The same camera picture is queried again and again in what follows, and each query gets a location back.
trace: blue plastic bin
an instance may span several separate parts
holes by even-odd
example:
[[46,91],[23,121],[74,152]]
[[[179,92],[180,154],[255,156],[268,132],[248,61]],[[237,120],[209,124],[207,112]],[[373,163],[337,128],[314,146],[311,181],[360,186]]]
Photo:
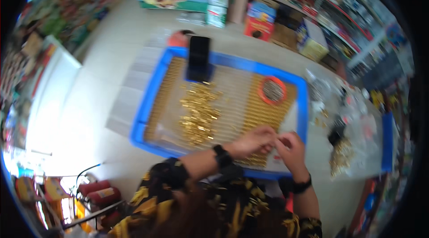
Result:
[[[146,124],[149,120],[149,116],[152,110],[153,102],[157,96],[158,89],[164,79],[164,75],[168,70],[168,66],[173,57],[187,58],[187,49],[182,47],[168,47],[158,66],[153,72],[152,78],[147,85],[146,95],[143,97],[142,103],[137,110],[132,124],[130,132],[130,142],[143,150],[149,151],[153,154],[162,157],[180,157],[183,156],[179,152],[164,149],[162,147],[150,144],[143,139],[143,133],[146,128]],[[294,84],[297,87],[297,102],[298,102],[298,115],[297,115],[297,134],[301,137],[304,143],[307,142],[307,84],[305,80],[297,75],[285,72],[281,69],[267,66],[265,64],[250,61],[248,59],[239,58],[232,55],[212,52],[210,53],[210,63],[217,65],[224,65],[235,69],[242,69],[249,72],[258,73],[261,75],[272,75],[279,78],[282,81]],[[270,172],[254,169],[245,169],[244,174],[248,177],[265,178],[265,179],[277,179],[281,176],[288,175],[290,173],[281,172]]]

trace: black wristwatch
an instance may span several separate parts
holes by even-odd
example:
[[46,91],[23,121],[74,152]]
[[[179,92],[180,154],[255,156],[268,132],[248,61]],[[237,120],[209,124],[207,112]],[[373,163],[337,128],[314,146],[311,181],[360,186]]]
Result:
[[311,175],[308,174],[308,181],[307,182],[302,182],[302,183],[297,183],[297,182],[292,182],[292,192],[293,194],[300,194],[305,192],[306,189],[308,189],[308,187],[311,186]]
[[217,161],[217,166],[219,167],[219,170],[231,165],[233,163],[233,159],[231,155],[229,155],[229,152],[223,149],[221,145],[216,145],[213,147],[214,152],[216,153],[216,156],[214,157]]

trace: hair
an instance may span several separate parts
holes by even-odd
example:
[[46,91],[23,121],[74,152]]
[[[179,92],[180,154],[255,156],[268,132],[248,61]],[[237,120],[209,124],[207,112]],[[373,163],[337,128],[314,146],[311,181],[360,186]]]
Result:
[[[260,209],[257,229],[252,233],[239,233],[239,237],[282,237],[286,234],[281,228],[280,210]],[[220,237],[222,222],[217,209],[207,201],[206,191],[193,187],[188,193],[175,195],[169,218],[162,224],[149,219],[143,224],[129,225],[130,238],[217,238]]]

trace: fire extinguisher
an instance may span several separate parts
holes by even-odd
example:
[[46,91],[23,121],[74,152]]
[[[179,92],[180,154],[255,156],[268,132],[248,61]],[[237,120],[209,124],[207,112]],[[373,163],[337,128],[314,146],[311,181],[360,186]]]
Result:
[[104,207],[120,201],[121,192],[116,187],[110,187],[107,189],[90,192],[86,197],[89,199],[91,204]]
[[100,182],[93,182],[88,184],[80,184],[78,191],[84,196],[87,197],[90,192],[110,188],[110,183],[108,180],[102,180]]

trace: black smartphone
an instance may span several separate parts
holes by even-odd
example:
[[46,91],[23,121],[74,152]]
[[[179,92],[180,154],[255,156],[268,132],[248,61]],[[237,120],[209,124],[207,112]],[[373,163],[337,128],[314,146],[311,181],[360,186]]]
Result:
[[213,73],[213,65],[208,62],[210,38],[191,36],[189,41],[188,67],[186,80],[209,82]]

